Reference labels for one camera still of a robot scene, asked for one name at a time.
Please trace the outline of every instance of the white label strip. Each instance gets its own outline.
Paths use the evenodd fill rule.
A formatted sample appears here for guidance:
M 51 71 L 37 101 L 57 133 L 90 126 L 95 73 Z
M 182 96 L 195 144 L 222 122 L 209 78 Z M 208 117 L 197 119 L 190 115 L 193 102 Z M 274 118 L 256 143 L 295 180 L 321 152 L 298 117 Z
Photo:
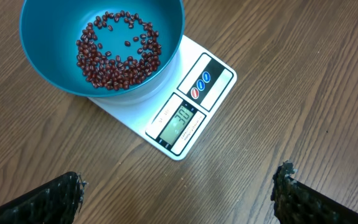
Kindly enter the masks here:
M 156 139 L 182 102 L 183 100 L 180 97 L 173 94 L 153 123 L 147 128 L 146 133 Z
M 201 106 L 209 111 L 232 77 L 233 74 L 225 69 L 222 74 L 220 74 L 212 88 L 209 90 L 204 100 L 202 100 Z
M 180 135 L 180 138 L 176 141 L 176 143 L 174 143 L 172 148 L 173 153 L 179 155 L 183 151 L 184 146 L 186 146 L 187 142 L 190 141 L 191 136 L 195 133 L 204 118 L 205 115 L 197 111 L 190 123 L 187 125 L 186 129 Z
M 186 78 L 183 80 L 181 85 L 179 86 L 179 90 L 182 91 L 184 94 L 187 94 L 192 87 L 192 85 L 195 83 L 195 81 L 198 79 L 199 75 L 204 71 L 205 67 L 209 64 L 211 57 L 207 54 L 203 54 L 201 58 L 198 60 L 198 62 L 194 65 L 194 67 L 191 69 L 190 73 Z

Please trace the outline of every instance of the kitchen scale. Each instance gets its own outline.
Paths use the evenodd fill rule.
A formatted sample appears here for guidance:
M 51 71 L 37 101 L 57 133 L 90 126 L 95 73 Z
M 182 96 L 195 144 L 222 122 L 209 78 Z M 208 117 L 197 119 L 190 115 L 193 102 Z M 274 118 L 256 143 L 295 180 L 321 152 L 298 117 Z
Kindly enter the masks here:
M 168 66 L 147 84 L 89 98 L 171 159 L 183 159 L 237 81 L 235 71 L 183 35 Z

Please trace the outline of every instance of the blue bowl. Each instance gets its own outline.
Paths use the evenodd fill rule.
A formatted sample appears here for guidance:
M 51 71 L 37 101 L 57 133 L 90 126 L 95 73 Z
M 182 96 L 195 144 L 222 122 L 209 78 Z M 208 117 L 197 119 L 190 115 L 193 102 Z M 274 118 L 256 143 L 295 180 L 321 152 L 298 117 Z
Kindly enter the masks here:
M 158 71 L 147 78 L 142 84 L 131 86 L 129 90 L 95 89 L 85 81 L 82 70 L 77 67 L 76 56 L 82 30 L 88 22 L 94 22 L 96 16 L 104 15 L 105 11 L 138 13 L 145 22 L 152 22 L 153 29 L 159 31 L 158 42 L 162 45 L 161 65 Z M 123 60 L 128 56 L 140 59 L 137 50 L 140 41 L 133 42 L 133 37 L 146 33 L 143 26 L 134 23 L 129 29 L 122 19 L 118 23 L 108 19 L 113 32 L 107 28 L 94 28 L 98 40 L 102 43 L 101 53 L 111 51 L 109 59 L 120 55 Z M 43 78 L 61 90 L 80 96 L 105 97 L 115 96 L 139 88 L 158 75 L 172 60 L 179 48 L 184 32 L 184 7 L 181 0 L 25 0 L 20 18 L 20 37 L 24 52 Z M 126 47 L 124 42 L 131 42 Z

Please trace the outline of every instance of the pile of beans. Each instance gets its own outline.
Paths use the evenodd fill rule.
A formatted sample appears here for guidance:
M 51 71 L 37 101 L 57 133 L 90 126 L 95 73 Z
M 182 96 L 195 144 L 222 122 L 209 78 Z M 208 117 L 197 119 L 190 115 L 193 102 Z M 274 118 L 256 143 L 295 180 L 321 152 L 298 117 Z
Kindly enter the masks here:
M 94 31 L 94 27 L 98 29 L 108 28 L 113 31 L 111 25 L 107 26 L 107 20 L 113 19 L 119 22 L 123 19 L 128 27 L 132 29 L 135 21 L 143 26 L 145 34 L 139 37 L 133 37 L 133 41 L 137 42 L 141 39 L 143 47 L 137 50 L 141 54 L 141 59 L 137 61 L 129 56 L 127 60 L 122 61 L 119 55 L 115 59 L 109 59 L 112 55 L 110 51 L 103 55 L 98 49 L 102 49 L 103 45 L 95 41 L 98 40 Z M 153 23 L 144 22 L 139 18 L 139 14 L 131 15 L 130 12 L 120 11 L 116 14 L 105 12 L 104 15 L 96 16 L 94 23 L 89 22 L 86 29 L 82 30 L 83 35 L 77 40 L 78 46 L 77 65 L 83 70 L 83 76 L 86 81 L 91 83 L 94 88 L 105 87 L 107 90 L 124 89 L 127 90 L 131 85 L 141 84 L 153 72 L 158 70 L 161 61 L 159 55 L 162 54 L 162 46 L 157 42 L 159 32 L 153 30 Z M 130 41 L 125 41 L 127 47 L 131 46 Z

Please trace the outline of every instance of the wooden table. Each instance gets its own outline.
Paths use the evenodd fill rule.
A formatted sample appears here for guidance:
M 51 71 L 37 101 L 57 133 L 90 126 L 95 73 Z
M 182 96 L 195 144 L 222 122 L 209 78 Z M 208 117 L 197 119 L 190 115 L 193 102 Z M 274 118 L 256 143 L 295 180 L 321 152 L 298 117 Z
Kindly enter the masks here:
M 174 162 L 86 98 L 43 80 L 0 0 L 0 205 L 68 170 L 90 183 L 75 223 L 278 223 L 272 175 L 358 212 L 358 1 L 185 1 L 186 35 L 238 73 Z

